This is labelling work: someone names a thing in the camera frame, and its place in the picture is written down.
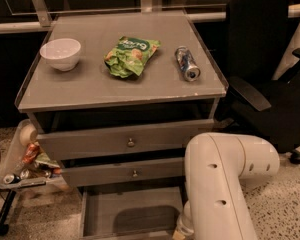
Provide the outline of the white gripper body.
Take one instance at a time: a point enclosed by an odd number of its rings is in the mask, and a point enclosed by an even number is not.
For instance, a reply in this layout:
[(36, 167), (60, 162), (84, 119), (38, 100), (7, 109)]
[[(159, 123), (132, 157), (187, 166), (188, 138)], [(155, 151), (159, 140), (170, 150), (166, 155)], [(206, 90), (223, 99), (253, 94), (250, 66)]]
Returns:
[(183, 215), (180, 215), (178, 217), (175, 230), (182, 233), (185, 238), (192, 238), (194, 235), (193, 229), (190, 226), (186, 225)]

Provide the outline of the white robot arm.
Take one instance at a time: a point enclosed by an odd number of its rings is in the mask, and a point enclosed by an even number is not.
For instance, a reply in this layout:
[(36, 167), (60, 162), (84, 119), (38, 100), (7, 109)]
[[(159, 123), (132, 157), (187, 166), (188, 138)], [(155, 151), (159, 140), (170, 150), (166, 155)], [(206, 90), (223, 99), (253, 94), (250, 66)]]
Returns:
[(287, 4), (273, 0), (227, 6), (224, 109), (252, 132), (202, 133), (188, 143), (179, 221), (195, 240), (257, 240), (240, 182), (274, 175), (280, 154), (300, 145), (300, 88), (272, 77), (287, 19)]

